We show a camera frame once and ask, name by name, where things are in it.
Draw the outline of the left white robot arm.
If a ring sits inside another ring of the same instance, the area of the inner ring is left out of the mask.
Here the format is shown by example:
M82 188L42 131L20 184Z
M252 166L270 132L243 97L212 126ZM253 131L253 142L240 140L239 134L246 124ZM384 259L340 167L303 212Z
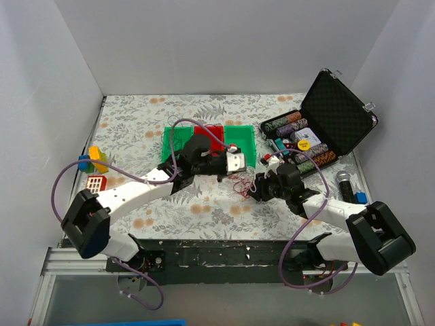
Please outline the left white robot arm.
M117 219L159 198L191 185L197 175L215 175L219 181L245 167L244 155L230 145L214 155L205 135L194 135L182 149L137 181L93 194L80 191L61 226L81 258L98 254L119 259L131 272L140 270L145 250L130 234L111 230Z

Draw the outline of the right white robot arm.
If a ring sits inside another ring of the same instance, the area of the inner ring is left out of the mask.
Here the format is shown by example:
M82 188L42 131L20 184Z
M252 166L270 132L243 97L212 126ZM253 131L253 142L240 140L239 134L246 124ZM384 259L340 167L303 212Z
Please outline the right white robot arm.
M293 214L343 230L342 234L316 236L304 253L297 254L298 263L316 270L323 270L332 261L351 261L382 276L416 251L413 239L385 203L364 205L329 199L325 193L307 188L293 164L258 173L250 196L258 202L284 200Z

